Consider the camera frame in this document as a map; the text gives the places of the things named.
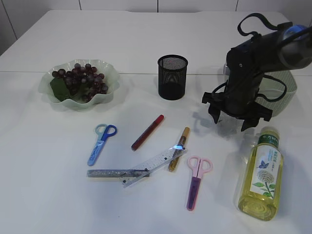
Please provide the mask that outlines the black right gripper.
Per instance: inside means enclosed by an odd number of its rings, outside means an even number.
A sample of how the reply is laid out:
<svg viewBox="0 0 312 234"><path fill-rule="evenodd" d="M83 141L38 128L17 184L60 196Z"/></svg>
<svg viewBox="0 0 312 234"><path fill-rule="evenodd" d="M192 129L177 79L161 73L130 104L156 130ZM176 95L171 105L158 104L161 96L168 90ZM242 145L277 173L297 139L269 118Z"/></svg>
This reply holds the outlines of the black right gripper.
<svg viewBox="0 0 312 234"><path fill-rule="evenodd" d="M251 51L234 47L227 53L226 63L230 69L227 81L202 97L202 103L210 104L208 113L214 123L218 123L221 112L243 119L242 132L256 127L260 118L270 121L272 110L255 101L264 73L258 71Z"/></svg>

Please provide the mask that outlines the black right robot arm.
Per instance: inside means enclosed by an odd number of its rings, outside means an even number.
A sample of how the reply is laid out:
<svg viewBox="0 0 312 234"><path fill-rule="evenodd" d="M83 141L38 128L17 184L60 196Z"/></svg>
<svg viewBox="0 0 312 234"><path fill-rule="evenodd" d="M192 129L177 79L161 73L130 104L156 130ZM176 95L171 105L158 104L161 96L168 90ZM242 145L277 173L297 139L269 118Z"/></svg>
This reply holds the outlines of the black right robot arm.
<svg viewBox="0 0 312 234"><path fill-rule="evenodd" d="M225 113L243 121L241 131L257 126L261 118L269 121L273 115L271 109L256 102L257 98L278 102L287 92L285 89L273 99L259 92L264 78L276 80L269 72L302 69L312 62L310 27L294 25L264 36L255 31L250 35L249 40L227 53L227 81L202 97L202 103L209 103L208 113L215 123Z"/></svg>

